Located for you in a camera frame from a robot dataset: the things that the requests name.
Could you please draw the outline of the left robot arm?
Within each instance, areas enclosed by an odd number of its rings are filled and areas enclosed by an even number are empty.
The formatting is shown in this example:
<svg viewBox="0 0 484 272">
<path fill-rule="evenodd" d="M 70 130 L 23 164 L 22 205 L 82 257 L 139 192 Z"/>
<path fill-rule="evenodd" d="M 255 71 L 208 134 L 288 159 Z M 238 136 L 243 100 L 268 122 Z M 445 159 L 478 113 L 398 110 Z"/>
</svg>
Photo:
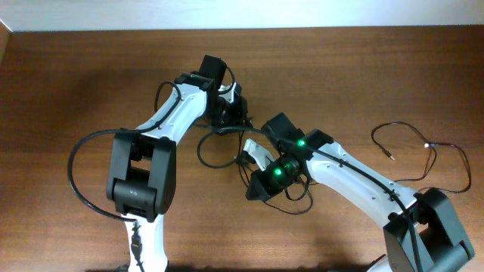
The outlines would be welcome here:
<svg viewBox="0 0 484 272">
<path fill-rule="evenodd" d="M 163 216 L 176 188 L 176 147 L 187 130 L 204 118 L 218 134 L 249 127 L 247 102 L 236 82 L 222 85 L 230 69 L 205 56 L 199 70 L 172 82 L 172 93 L 136 133 L 113 139 L 106 195 L 126 224 L 130 262 L 119 271 L 164 271 Z"/>
</svg>

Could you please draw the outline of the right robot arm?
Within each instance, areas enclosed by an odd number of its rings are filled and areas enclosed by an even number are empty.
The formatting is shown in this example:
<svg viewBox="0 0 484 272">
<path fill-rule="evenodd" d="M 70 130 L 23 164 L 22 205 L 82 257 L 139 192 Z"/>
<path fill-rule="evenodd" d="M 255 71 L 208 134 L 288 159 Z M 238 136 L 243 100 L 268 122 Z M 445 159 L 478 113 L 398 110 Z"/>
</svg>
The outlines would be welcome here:
<svg viewBox="0 0 484 272">
<path fill-rule="evenodd" d="M 304 133 L 283 113 L 260 130 L 278 151 L 247 140 L 243 153 L 258 165 L 246 198 L 266 202 L 301 176 L 334 190 L 382 229 L 386 253 L 370 271 L 458 271 L 475 255 L 447 192 L 415 190 L 392 181 L 349 155 L 331 136 Z"/>
</svg>

